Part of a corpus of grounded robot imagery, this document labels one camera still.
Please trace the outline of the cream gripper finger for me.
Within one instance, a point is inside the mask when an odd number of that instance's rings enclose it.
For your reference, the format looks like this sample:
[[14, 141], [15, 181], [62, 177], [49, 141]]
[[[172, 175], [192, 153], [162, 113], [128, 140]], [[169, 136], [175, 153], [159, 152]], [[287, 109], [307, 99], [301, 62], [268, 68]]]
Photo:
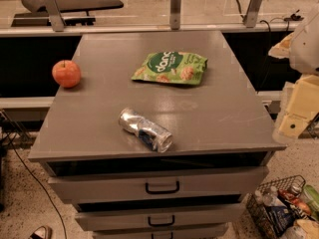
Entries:
[[302, 75], [286, 83], [272, 137], [280, 143], [297, 139], [319, 114], [319, 77]]

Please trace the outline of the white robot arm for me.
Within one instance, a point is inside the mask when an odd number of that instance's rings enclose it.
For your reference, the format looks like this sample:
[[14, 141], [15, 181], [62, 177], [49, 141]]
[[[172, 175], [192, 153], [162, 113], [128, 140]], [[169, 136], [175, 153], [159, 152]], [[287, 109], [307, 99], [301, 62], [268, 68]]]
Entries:
[[297, 139], [319, 114], [319, 4], [268, 54], [287, 58], [290, 67], [301, 74], [295, 84], [286, 83], [283, 87], [272, 134], [276, 141], [287, 144]]

